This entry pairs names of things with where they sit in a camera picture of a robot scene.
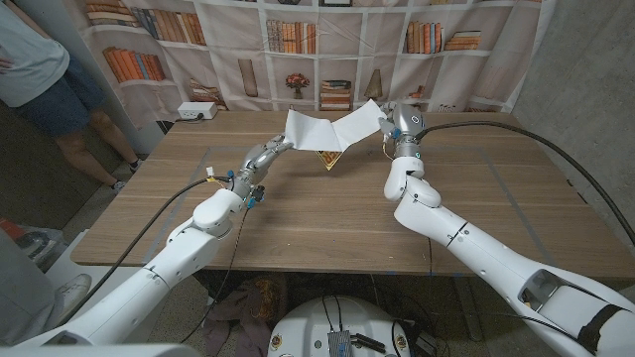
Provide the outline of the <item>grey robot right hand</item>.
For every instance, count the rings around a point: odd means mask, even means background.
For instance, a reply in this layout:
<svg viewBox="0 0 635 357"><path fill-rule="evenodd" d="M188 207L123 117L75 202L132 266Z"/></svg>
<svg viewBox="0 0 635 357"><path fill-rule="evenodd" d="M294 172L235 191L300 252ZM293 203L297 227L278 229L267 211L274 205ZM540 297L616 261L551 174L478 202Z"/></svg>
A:
<svg viewBox="0 0 635 357"><path fill-rule="evenodd" d="M413 157L419 159L420 134L426 128L422 112L408 104L387 102L380 106L385 118L380 118L380 130L384 140L393 140L394 158Z"/></svg>

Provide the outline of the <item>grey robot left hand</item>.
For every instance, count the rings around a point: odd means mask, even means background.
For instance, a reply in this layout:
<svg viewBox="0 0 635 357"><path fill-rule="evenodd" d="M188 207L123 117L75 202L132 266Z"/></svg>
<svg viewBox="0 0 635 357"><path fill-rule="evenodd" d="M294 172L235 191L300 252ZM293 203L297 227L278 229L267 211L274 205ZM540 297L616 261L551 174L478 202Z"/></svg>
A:
<svg viewBox="0 0 635 357"><path fill-rule="evenodd" d="M241 198L246 198L267 175L272 163L292 147L293 143L288 142L284 134L275 136L266 144L254 146L247 153L240 170L234 176L231 191Z"/></svg>

